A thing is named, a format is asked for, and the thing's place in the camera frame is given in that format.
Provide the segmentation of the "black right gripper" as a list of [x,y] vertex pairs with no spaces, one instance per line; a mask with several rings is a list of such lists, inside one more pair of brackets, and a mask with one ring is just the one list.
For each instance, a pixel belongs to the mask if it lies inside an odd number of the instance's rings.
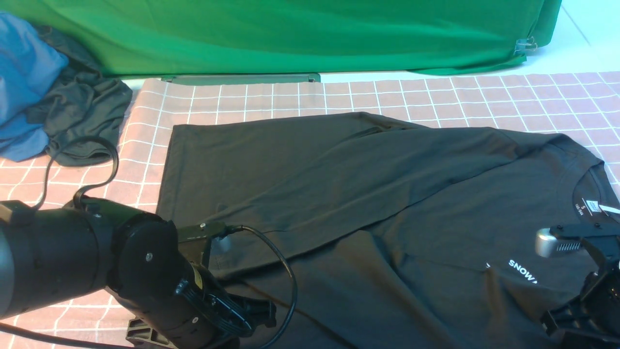
[[561,349],[617,349],[620,344],[619,243],[583,242],[598,266],[578,296],[541,317],[545,333]]

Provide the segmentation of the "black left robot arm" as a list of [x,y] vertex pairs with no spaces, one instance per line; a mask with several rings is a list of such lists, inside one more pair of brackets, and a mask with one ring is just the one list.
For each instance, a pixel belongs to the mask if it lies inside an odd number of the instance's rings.
[[229,294],[208,271],[221,222],[177,228],[104,199],[35,210],[1,204],[1,318],[102,289],[135,318],[126,338],[144,349],[236,349],[276,326],[268,300]]

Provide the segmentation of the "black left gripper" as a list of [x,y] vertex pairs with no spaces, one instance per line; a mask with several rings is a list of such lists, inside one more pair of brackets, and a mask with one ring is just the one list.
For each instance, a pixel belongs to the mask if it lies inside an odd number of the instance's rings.
[[135,316],[125,338],[136,349],[236,349],[258,327],[277,324],[274,303],[230,294],[186,261],[147,263],[146,272],[123,275],[109,292]]

